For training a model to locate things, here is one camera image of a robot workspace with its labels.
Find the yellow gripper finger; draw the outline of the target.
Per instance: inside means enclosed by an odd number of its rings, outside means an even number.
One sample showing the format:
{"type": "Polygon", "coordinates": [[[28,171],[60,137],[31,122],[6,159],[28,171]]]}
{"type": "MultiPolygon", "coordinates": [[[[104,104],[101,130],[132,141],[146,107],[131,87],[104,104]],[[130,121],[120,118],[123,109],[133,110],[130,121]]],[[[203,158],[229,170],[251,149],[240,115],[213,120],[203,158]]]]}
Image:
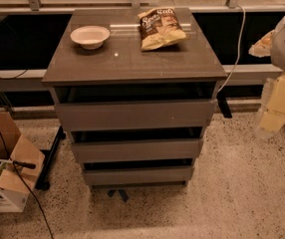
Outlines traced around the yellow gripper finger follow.
{"type": "Polygon", "coordinates": [[[249,54],[258,58],[269,57],[271,53],[273,34],[274,31],[269,31],[265,34],[259,41],[250,47],[249,54]]]}
{"type": "Polygon", "coordinates": [[[261,95],[261,107],[254,123],[254,132],[260,138],[276,134],[285,124],[285,74],[268,78],[261,95]]]}

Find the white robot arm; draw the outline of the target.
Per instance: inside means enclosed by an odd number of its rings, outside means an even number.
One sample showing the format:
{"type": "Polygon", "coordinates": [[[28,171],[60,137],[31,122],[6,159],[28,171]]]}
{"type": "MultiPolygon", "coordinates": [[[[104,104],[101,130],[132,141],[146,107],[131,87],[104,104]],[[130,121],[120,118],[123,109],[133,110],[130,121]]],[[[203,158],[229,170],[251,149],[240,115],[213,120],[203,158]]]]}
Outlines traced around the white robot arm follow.
{"type": "Polygon", "coordinates": [[[274,30],[268,32],[249,49],[254,57],[270,57],[273,66],[283,74],[267,79],[261,96],[261,107],[255,119],[255,133],[271,137],[285,124],[285,16],[274,30]]]}

